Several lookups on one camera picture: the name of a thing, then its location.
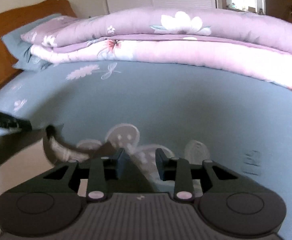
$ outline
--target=triangular cutout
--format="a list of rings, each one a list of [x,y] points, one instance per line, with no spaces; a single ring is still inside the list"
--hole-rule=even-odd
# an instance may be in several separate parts
[[[213,171],[220,180],[237,179],[237,177],[228,173],[227,171],[224,171],[218,166],[213,166]]]
[[[63,166],[62,168],[60,168],[60,169],[48,174],[47,176],[45,176],[44,179],[61,180],[64,177],[67,169],[68,169],[68,166]]]

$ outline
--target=silver screw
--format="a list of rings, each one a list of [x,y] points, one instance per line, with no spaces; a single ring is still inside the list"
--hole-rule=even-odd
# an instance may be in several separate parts
[[[176,194],[176,196],[179,198],[179,199],[183,199],[183,200],[186,200],[186,199],[190,199],[193,197],[193,194],[188,192],[188,191],[180,191]]]
[[[89,192],[88,197],[90,197],[91,199],[101,199],[105,196],[105,194],[101,191],[92,191]]]

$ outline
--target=blue pillow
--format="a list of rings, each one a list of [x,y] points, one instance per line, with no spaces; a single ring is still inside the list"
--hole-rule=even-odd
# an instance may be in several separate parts
[[[59,16],[61,16],[61,14],[52,14],[45,18],[24,25],[18,29],[15,29],[12,32],[9,32],[8,34],[1,37],[2,42],[6,45],[11,55],[18,59],[18,62],[13,66],[14,68],[37,72],[44,70],[51,65],[50,62],[42,60],[37,56],[31,55],[30,47],[32,46],[32,44],[23,41],[20,36],[21,34],[31,31],[38,25]]]

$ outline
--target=red flower print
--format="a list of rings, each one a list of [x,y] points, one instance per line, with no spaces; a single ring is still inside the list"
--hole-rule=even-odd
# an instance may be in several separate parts
[[[107,48],[111,53],[113,53],[113,51],[116,47],[120,49],[120,46],[121,46],[120,43],[121,43],[121,41],[119,41],[119,40],[114,40],[114,41],[107,40]]]

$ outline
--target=ridged gray surface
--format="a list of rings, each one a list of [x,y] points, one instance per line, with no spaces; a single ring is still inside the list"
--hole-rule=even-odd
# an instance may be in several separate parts
[[[168,194],[116,193],[103,203],[89,204],[62,232],[36,238],[4,233],[0,240],[231,240],[209,228],[191,205],[172,201]],[[276,235],[261,240],[280,240]]]

